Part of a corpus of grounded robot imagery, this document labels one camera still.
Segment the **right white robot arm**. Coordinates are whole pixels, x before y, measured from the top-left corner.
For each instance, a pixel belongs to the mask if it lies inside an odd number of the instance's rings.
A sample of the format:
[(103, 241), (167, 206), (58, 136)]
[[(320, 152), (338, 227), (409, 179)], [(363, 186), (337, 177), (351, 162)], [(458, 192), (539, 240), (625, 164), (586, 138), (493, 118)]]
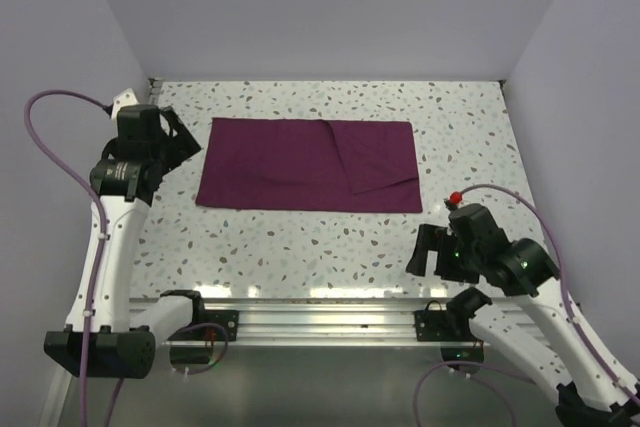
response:
[(414, 313), (419, 342), (475, 342), (498, 350), (553, 403), (564, 426), (632, 426), (639, 379), (606, 348), (536, 241), (508, 239), (480, 204), (451, 206), (448, 226), (418, 228), (407, 273), (468, 283)]

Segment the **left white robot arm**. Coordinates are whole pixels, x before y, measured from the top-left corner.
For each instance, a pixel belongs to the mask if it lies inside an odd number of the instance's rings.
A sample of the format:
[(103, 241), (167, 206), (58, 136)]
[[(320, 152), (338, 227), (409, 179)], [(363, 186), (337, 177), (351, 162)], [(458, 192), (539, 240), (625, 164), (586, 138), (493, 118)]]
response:
[(63, 329), (47, 332), (44, 351), (75, 377), (142, 379), (160, 343), (175, 332), (193, 340), (207, 330), (195, 291), (169, 291), (140, 316), (129, 312), (134, 258), (154, 195), (201, 147), (171, 107), (123, 107), (115, 119), (117, 135), (89, 174), (95, 197), (80, 286)]

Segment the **purple cloth wrap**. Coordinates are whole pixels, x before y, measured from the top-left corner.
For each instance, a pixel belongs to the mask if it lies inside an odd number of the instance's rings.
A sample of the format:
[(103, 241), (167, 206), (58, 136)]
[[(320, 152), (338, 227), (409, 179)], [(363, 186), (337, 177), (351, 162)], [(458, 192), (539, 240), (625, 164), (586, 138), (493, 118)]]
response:
[(420, 213), (412, 126), (216, 118), (196, 203), (240, 210)]

